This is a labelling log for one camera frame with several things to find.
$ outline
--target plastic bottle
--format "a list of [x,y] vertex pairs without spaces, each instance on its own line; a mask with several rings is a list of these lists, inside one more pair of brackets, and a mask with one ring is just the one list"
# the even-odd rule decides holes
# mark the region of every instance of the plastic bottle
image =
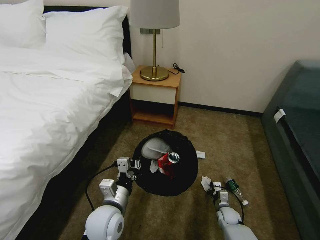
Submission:
[[236,183],[236,181],[232,178],[226,178],[225,179],[226,188],[230,191],[232,191],[237,197],[240,199],[243,206],[246,206],[249,204],[247,200],[243,199],[243,195],[239,189],[239,185]]

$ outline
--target gray couch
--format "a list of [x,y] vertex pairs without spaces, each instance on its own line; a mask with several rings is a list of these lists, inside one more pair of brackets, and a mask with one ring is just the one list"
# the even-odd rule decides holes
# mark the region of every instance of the gray couch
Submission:
[[[278,123],[274,114],[286,115]],[[262,116],[300,236],[320,239],[320,61],[291,67]]]

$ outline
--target nightstand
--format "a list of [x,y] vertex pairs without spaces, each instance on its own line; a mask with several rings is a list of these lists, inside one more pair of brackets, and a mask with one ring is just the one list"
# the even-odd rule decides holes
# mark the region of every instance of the nightstand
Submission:
[[130,108],[132,122],[151,123],[174,128],[178,113],[178,95],[181,73],[169,73],[165,80],[152,82],[140,77],[139,66],[132,74]]

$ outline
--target nightstand drawer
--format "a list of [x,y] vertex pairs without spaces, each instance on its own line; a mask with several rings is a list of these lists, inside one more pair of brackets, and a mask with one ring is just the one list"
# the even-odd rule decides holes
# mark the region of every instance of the nightstand drawer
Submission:
[[175,104],[176,89],[132,84],[130,86],[130,96],[131,99],[135,100]]

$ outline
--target lamp shade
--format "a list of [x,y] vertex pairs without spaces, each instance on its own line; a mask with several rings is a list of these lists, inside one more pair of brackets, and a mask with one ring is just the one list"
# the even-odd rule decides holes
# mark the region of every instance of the lamp shade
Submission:
[[148,29],[179,26],[179,0],[131,0],[130,25]]

